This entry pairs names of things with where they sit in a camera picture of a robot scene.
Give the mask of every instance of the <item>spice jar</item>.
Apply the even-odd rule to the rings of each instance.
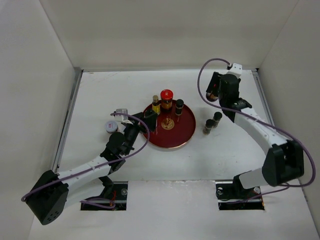
[[[205,122],[205,126],[203,128],[203,134],[204,135],[208,135],[210,132],[211,132],[211,129],[213,128],[215,124],[215,121],[213,119],[208,119],[206,122]]]
[[[152,110],[156,112],[156,114],[160,114],[160,101],[157,95],[152,97]]]
[[[219,112],[219,111],[216,111],[216,112],[214,113],[214,115],[213,115],[213,121],[214,121],[213,128],[214,128],[214,129],[218,126],[221,118],[222,118],[222,113]]]
[[[172,109],[172,100],[174,98],[174,93],[169,89],[165,89],[160,93],[160,97],[162,110],[164,112],[170,112]]]
[[[180,116],[182,114],[182,108],[184,107],[184,101],[178,99],[175,101],[175,115]]]

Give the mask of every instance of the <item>red cap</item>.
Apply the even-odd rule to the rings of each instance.
[[[174,93],[169,89],[165,89],[160,93],[160,97],[163,100],[172,100],[174,98]]]

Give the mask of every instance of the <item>bottle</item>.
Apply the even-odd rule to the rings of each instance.
[[[213,121],[214,121],[213,128],[214,129],[218,126],[221,118],[222,118],[222,113],[219,111],[216,111],[213,115]]]
[[[114,120],[107,121],[104,125],[104,129],[109,134],[115,133],[118,131],[118,123]]]
[[[215,124],[215,121],[213,119],[208,119],[205,122],[205,126],[204,126],[203,131],[202,131],[203,134],[204,135],[208,135],[211,132],[211,129],[214,126],[214,124]]]
[[[172,100],[174,98],[174,93],[165,89],[160,93],[161,97],[161,108],[164,112],[170,112],[172,110]]]
[[[156,114],[160,114],[160,101],[157,95],[152,97],[152,110],[156,112]]]
[[[182,114],[182,108],[184,107],[184,101],[178,99],[175,101],[175,115],[180,116]]]

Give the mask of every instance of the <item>white wall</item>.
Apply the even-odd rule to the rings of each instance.
[[[298,0],[40,1],[74,66],[141,70],[260,67]]]
[[[21,197],[57,146],[73,67],[39,0],[0,0],[0,239],[27,239]]]
[[[320,166],[320,1],[300,0],[288,19],[259,75],[277,126],[295,134]],[[308,160],[305,177],[310,179]],[[309,207],[320,230],[320,177],[305,188]]]

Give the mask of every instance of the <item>robotic arm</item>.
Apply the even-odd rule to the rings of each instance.
[[[252,105],[239,97],[242,66],[234,63],[228,70],[226,74],[213,73],[206,90],[206,98],[210,102],[219,99],[223,113],[244,129],[266,154],[261,168],[241,173],[233,178],[233,191],[241,193],[264,185],[275,187],[301,177],[304,174],[301,146],[296,141],[289,140],[272,128],[257,122],[261,118]]]
[[[117,109],[117,112],[125,111],[126,109]],[[142,120],[151,132],[156,129],[158,115],[152,109],[147,110],[145,114],[140,112],[133,116]],[[133,145],[139,133],[147,133],[145,127],[137,120],[122,118],[120,122],[125,125],[123,133],[114,132],[99,156],[71,170],[59,173],[48,170],[41,175],[32,190],[44,188],[28,196],[25,202],[42,225],[53,222],[65,208],[74,203],[92,196],[106,198],[111,193],[113,182],[106,175],[117,171],[126,160],[99,165],[127,156],[134,150]],[[57,183],[46,187],[54,181]]]
[[[261,168],[233,178],[228,198],[244,199],[254,187],[278,186],[301,177],[304,174],[304,156],[301,146],[296,141],[289,140],[272,128],[258,123],[260,117],[252,105],[239,97],[242,66],[234,63],[228,70],[226,74],[213,73],[206,90],[206,98],[210,102],[219,99],[223,113],[243,128],[266,154]],[[140,112],[133,116],[142,120],[150,131],[156,129],[158,115],[152,109],[147,110],[145,114]],[[99,156],[71,170],[59,173],[49,170],[42,174],[31,190],[39,191],[29,193],[29,196],[25,197],[26,204],[42,225],[53,222],[64,208],[74,203],[92,196],[106,198],[111,193],[113,182],[107,175],[117,171],[126,160],[104,163],[127,156],[134,150],[133,145],[138,134],[146,133],[146,129],[137,120],[129,118],[121,119],[120,122],[125,125],[124,132],[113,133]]]

